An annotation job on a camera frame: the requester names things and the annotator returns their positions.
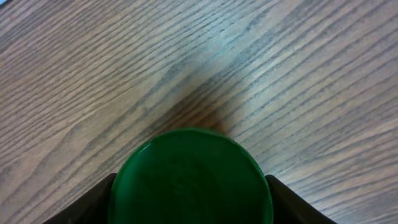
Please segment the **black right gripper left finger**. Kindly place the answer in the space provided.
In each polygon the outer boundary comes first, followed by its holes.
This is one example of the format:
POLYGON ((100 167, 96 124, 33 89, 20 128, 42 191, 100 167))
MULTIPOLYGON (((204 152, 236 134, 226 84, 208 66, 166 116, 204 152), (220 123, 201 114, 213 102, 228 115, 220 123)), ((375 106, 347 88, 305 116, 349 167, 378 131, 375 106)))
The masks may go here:
POLYGON ((107 224, 111 188, 115 178, 116 173, 106 176, 44 224, 107 224))

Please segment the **green lid seasoning jar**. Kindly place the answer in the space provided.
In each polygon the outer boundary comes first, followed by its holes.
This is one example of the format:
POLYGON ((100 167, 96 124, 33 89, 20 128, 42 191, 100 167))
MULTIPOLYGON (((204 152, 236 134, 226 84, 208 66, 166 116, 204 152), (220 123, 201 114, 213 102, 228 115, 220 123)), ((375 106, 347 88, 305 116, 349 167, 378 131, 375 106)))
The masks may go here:
POLYGON ((139 146, 111 190, 109 223, 274 221, 269 186, 242 146, 207 129, 184 128, 139 146))

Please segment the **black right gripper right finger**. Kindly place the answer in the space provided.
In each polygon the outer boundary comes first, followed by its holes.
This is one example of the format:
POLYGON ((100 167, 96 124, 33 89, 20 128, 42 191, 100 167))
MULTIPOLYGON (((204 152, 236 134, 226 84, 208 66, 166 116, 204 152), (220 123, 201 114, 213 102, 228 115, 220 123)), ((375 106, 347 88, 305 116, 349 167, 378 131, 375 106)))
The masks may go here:
POLYGON ((336 224, 273 175, 265 179, 271 192, 273 224, 336 224))

